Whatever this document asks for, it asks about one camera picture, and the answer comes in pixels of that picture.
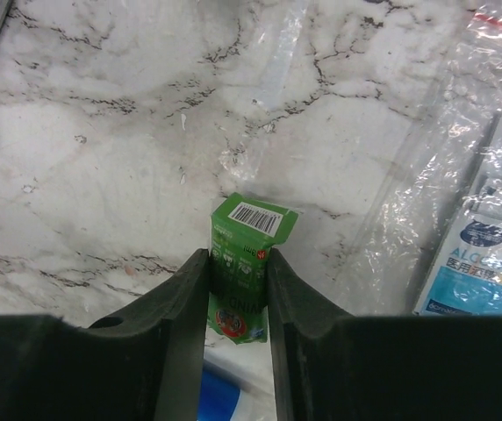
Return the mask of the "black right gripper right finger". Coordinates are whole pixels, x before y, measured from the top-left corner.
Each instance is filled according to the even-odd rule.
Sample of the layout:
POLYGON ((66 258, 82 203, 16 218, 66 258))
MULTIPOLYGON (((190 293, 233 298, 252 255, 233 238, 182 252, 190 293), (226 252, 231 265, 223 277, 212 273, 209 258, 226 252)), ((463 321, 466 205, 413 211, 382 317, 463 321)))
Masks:
POLYGON ((267 265, 281 420, 502 420, 502 317, 356 317, 267 265))

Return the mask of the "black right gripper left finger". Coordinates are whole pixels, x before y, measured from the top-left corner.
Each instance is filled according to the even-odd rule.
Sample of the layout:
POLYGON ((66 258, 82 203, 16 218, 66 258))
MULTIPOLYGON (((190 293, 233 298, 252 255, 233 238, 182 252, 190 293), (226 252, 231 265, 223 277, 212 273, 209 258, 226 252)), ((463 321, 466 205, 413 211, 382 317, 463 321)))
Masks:
POLYGON ((0 316, 0 420, 194 420, 208 253, 87 328, 0 316))

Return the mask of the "small green box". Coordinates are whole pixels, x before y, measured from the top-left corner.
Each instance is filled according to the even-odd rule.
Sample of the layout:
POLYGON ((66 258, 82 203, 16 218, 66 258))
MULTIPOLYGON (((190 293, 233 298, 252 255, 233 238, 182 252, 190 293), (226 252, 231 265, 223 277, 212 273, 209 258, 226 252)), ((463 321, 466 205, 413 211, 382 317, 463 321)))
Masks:
POLYGON ((268 338, 266 267, 298 221, 294 210, 231 194, 211 214, 208 325, 235 344, 268 338))

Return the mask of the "blue alcohol pad bag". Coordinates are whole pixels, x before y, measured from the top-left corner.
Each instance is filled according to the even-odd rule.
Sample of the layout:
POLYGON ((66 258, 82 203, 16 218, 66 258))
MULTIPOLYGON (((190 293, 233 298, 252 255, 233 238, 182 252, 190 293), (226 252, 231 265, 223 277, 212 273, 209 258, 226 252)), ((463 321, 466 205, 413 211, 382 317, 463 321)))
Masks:
POLYGON ((355 242, 356 315, 502 315, 502 1, 450 47, 355 242))

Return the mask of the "white blue tube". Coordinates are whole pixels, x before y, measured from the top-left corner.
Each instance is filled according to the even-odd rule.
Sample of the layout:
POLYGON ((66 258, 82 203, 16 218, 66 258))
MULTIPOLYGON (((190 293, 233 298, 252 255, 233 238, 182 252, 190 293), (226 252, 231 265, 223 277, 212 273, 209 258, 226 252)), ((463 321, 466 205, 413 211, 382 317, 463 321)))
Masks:
POLYGON ((204 369, 202 373, 198 421, 256 420, 254 398, 236 384, 204 369))

